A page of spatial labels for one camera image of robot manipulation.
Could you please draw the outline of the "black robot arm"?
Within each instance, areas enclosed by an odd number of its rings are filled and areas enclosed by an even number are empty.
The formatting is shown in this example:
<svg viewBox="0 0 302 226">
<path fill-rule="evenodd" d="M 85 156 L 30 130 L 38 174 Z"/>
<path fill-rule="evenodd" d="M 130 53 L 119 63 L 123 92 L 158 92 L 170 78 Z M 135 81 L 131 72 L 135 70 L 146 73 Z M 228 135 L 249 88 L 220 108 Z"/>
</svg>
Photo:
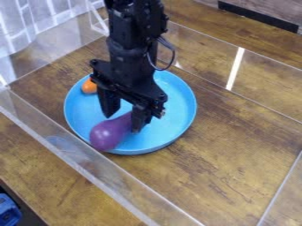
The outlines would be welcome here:
<svg viewBox="0 0 302 226">
<path fill-rule="evenodd" d="M 155 83 L 157 51 L 174 48 L 163 37 L 169 16 L 161 0 L 106 0 L 110 60 L 94 59 L 91 80 L 102 111 L 111 117 L 121 102 L 133 104 L 131 131 L 141 132 L 165 114 L 167 94 Z"/>
</svg>

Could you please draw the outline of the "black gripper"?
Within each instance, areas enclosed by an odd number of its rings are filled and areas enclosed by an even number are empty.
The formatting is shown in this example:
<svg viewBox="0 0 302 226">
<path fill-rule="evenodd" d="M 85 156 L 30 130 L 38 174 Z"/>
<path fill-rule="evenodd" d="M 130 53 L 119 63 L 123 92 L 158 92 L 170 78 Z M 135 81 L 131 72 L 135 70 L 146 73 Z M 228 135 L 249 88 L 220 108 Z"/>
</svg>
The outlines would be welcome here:
<svg viewBox="0 0 302 226">
<path fill-rule="evenodd" d="M 139 133 L 166 109 L 167 94 L 155 82 L 158 42 L 131 48 L 113 39 L 106 44 L 110 60 L 90 61 L 101 108 L 105 116 L 111 117 L 121 109 L 121 101 L 130 102 L 131 132 Z"/>
</svg>

